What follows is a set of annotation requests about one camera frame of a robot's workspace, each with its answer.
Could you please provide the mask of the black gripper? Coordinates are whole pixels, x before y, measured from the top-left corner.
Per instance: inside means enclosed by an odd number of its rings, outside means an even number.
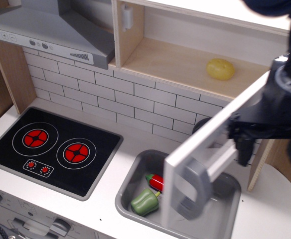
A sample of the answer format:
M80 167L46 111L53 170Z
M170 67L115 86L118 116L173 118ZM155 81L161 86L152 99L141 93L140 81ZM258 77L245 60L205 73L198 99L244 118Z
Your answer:
M291 139L291 59L275 60L266 84L251 106L233 112L229 138L235 140L238 163L247 166L256 139ZM291 140L287 153L291 162Z

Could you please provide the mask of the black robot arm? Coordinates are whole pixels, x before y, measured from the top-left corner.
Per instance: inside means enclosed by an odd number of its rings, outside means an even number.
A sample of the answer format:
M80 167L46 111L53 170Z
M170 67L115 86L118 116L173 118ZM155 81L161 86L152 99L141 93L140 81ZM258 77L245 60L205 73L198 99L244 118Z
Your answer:
M261 15L287 15L291 19L291 0L246 0L244 3ZM257 139L289 139L287 153L291 162L291 27L287 54L273 60L259 101L232 113L229 138L235 141L242 166L249 162Z

